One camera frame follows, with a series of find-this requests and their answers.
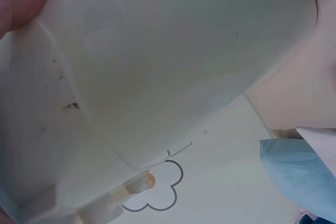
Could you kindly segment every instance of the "hand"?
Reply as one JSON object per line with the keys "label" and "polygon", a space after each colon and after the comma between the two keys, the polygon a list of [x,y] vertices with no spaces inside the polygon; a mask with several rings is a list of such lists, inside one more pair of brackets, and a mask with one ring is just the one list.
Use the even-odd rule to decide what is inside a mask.
{"label": "hand", "polygon": [[41,11],[46,0],[0,0],[0,39],[25,26]]}

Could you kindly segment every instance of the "orange dot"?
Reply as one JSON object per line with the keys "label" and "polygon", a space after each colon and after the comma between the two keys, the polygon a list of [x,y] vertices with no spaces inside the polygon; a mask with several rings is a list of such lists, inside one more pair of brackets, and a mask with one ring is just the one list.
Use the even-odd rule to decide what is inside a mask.
{"label": "orange dot", "polygon": [[149,189],[152,189],[155,186],[156,180],[155,180],[155,177],[150,173],[147,173],[147,177],[148,178],[144,182],[145,182],[145,184],[148,184],[149,182],[151,182],[151,186],[148,188],[148,190],[149,190]]}

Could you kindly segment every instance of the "dirt speck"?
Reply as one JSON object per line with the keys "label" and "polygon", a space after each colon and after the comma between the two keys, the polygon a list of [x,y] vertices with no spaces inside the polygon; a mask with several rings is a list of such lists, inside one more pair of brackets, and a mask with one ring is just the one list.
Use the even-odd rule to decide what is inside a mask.
{"label": "dirt speck", "polygon": [[75,109],[80,110],[80,107],[79,107],[79,105],[78,105],[77,102],[73,102],[73,103],[72,103],[72,106],[73,106]]}
{"label": "dirt speck", "polygon": [[45,125],[42,125],[40,128],[41,133],[45,133],[47,131],[47,127]]}
{"label": "dirt speck", "polygon": [[63,79],[64,78],[64,73],[60,73],[59,74],[59,77],[58,77],[58,80],[60,81],[61,79]]}
{"label": "dirt speck", "polygon": [[80,107],[78,105],[77,102],[73,102],[73,103],[68,103],[67,105],[65,105],[62,110],[66,113],[71,109],[76,109],[76,110],[80,110]]}

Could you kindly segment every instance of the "pink fabric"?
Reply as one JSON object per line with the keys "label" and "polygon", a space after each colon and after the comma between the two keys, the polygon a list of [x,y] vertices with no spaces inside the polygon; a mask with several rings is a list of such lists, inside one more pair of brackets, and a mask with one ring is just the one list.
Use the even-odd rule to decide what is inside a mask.
{"label": "pink fabric", "polygon": [[309,127],[299,127],[297,131],[336,177],[336,132]]}
{"label": "pink fabric", "polygon": [[0,224],[15,224],[15,222],[10,217],[0,212]]}
{"label": "pink fabric", "polygon": [[316,220],[317,219],[317,216],[316,215],[313,215],[312,213],[304,210],[304,209],[300,209],[300,213],[301,213],[301,216],[300,218],[297,220],[297,222],[295,222],[295,224],[299,224],[300,220],[302,219],[303,216],[305,215],[308,215],[312,220]]}

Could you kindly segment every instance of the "white surface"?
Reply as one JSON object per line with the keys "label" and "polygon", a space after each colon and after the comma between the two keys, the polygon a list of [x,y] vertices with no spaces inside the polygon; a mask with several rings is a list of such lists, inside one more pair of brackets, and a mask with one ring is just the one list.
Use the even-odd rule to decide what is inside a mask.
{"label": "white surface", "polygon": [[317,0],[316,30],[279,71],[248,94],[279,136],[298,126],[336,128],[336,0]]}
{"label": "white surface", "polygon": [[278,192],[259,162],[259,140],[265,138],[269,134],[240,96],[171,148],[174,153],[193,142],[172,158],[184,171],[175,186],[176,205],[163,212],[124,211],[113,224],[294,223],[298,207]]}
{"label": "white surface", "polygon": [[48,0],[1,41],[2,187],[22,205],[55,185],[62,214],[91,202],[164,160],[315,17],[314,0]]}

